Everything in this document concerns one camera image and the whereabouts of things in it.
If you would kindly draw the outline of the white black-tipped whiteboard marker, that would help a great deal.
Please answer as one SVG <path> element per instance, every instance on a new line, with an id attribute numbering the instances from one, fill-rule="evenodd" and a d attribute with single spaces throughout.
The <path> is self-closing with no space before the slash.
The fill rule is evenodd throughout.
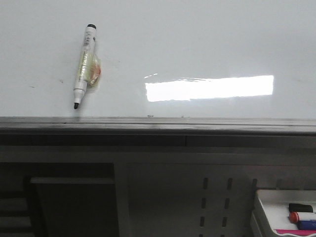
<path id="1" fill-rule="evenodd" d="M 100 59 L 95 54 L 97 27 L 88 24 L 84 31 L 79 66 L 74 84 L 74 109 L 78 109 L 88 88 L 97 86 L 101 75 Z"/>

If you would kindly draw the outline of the white glossy whiteboard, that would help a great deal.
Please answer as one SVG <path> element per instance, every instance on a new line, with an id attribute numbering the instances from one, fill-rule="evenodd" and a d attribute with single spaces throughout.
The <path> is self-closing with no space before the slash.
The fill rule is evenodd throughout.
<path id="1" fill-rule="evenodd" d="M 84 31 L 101 75 L 74 109 Z M 315 119 L 313 0 L 3 0 L 3 117 Z"/>

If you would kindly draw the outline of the white slotted pegboard panel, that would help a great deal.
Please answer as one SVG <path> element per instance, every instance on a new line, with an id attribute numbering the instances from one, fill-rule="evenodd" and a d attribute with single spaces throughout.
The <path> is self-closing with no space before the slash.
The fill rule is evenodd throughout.
<path id="1" fill-rule="evenodd" d="M 251 237 L 258 189 L 314 190 L 312 166 L 129 163 L 116 168 L 122 237 Z"/>

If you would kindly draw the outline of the dark grey hanging bin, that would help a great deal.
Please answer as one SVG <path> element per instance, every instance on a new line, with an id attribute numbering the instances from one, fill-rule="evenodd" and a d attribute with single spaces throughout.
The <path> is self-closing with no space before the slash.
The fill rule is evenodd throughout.
<path id="1" fill-rule="evenodd" d="M 37 237 L 118 237 L 112 178 L 26 177 L 28 211 Z"/>

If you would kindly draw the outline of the white plastic storage tray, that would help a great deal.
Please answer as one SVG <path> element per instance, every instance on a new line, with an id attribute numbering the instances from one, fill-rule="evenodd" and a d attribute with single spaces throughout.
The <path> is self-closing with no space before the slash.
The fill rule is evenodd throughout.
<path id="1" fill-rule="evenodd" d="M 276 229 L 298 230 L 289 220 L 289 203 L 311 205 L 316 209 L 316 192 L 306 190 L 257 190 L 250 226 L 255 237 L 295 237 L 279 235 Z"/>

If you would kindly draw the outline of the orange-capped marker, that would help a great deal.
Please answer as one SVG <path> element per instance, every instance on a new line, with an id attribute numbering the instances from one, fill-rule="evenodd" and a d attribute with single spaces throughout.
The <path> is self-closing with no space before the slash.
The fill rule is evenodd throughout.
<path id="1" fill-rule="evenodd" d="M 290 212 L 289 220 L 291 223 L 298 223 L 302 221 L 316 221 L 316 214 L 313 212 Z"/>

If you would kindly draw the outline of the blue-capped marker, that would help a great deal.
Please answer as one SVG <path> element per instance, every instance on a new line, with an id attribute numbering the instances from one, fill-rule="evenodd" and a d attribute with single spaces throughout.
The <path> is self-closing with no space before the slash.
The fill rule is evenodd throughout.
<path id="1" fill-rule="evenodd" d="M 304 231 L 315 231 L 316 230 L 316 221 L 299 221 L 297 223 L 299 230 Z"/>

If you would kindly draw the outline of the pink flat item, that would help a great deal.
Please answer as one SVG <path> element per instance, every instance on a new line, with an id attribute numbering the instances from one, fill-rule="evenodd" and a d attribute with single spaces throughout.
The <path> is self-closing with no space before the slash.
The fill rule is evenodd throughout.
<path id="1" fill-rule="evenodd" d="M 299 236 L 299 237 L 308 237 L 308 236 L 315 236 L 315 230 L 282 230 L 276 229 L 275 232 L 279 235 L 292 235 L 292 236 Z"/>

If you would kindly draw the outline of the grey aluminium whiteboard frame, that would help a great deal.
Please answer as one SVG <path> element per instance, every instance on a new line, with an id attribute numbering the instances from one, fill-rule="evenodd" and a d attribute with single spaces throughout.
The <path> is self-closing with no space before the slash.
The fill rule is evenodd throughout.
<path id="1" fill-rule="evenodd" d="M 2 117 L 3 145 L 314 148 L 313 119 Z"/>

